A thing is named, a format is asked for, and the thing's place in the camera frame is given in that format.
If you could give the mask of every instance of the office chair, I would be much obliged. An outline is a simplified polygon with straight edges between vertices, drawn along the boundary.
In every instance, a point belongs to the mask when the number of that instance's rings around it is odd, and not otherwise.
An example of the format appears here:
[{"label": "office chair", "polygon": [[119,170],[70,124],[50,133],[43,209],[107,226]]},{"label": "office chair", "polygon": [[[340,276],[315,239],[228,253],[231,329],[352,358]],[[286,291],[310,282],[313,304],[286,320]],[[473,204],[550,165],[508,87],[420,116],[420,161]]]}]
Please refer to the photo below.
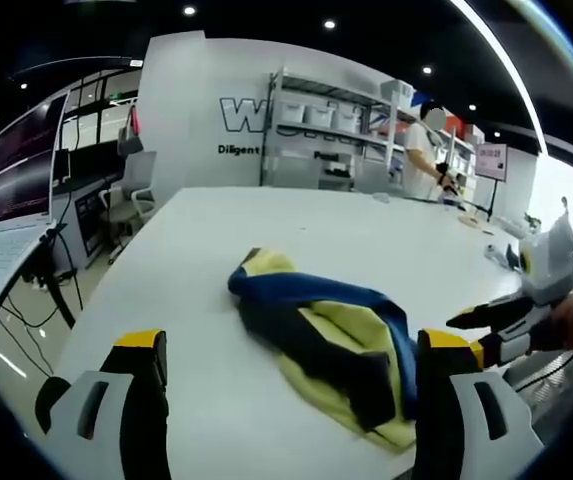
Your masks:
[{"label": "office chair", "polygon": [[319,188],[319,179],[322,174],[321,161],[297,157],[277,157],[273,161],[273,187]]},{"label": "office chair", "polygon": [[117,226],[118,245],[110,253],[112,264],[139,230],[155,212],[151,180],[156,152],[138,152],[126,158],[123,179],[107,190],[99,192],[106,211],[102,219],[109,229]]},{"label": "office chair", "polygon": [[360,159],[355,165],[355,190],[361,193],[388,193],[388,169],[382,160]]}]

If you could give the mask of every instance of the table surface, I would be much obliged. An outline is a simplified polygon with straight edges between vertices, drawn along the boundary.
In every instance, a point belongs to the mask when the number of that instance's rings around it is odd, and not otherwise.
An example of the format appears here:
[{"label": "table surface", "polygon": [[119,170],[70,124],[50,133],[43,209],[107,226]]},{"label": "table surface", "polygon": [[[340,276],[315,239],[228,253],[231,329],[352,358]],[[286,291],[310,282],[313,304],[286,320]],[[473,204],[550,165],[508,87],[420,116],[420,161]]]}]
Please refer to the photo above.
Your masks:
[{"label": "table surface", "polygon": [[[174,478],[373,479],[408,470],[395,455],[306,403],[265,347],[245,332],[226,282],[252,247],[287,254],[299,271],[374,288],[408,315],[416,337],[448,330],[461,309],[515,291],[519,278],[483,255],[494,236],[453,207],[271,188],[178,192],[98,285],[57,375],[98,369],[123,333],[168,339],[168,460]],[[473,339],[483,331],[459,332]]]}]

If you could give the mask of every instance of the wall sign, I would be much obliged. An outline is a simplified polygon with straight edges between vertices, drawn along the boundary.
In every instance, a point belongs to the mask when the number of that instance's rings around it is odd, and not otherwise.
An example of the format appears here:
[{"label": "wall sign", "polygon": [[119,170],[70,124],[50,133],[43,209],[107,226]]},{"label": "wall sign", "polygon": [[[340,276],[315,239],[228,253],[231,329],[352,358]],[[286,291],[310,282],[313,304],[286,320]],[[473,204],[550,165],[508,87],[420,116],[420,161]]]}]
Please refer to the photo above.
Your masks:
[{"label": "wall sign", "polygon": [[508,146],[485,143],[477,146],[475,175],[499,182],[506,181]]}]

